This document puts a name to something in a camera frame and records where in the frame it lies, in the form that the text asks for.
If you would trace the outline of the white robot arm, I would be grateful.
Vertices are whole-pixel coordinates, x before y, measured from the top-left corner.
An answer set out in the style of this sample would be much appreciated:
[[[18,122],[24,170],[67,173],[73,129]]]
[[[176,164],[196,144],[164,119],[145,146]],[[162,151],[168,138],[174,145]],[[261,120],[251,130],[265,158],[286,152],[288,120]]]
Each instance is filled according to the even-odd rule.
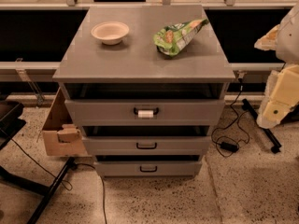
[[[273,27],[259,38],[254,48],[274,50],[285,63],[280,71],[272,71],[267,79],[264,98],[259,108],[257,124],[271,129],[299,104],[299,3]]]

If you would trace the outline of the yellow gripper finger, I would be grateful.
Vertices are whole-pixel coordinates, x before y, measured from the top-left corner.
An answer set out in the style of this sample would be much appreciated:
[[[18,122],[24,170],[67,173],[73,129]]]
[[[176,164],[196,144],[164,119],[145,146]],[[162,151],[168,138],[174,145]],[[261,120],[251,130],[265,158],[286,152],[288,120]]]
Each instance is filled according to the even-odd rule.
[[[271,129],[299,104],[299,65],[287,65],[281,72],[272,71],[267,79],[264,98],[258,110],[257,124]]]

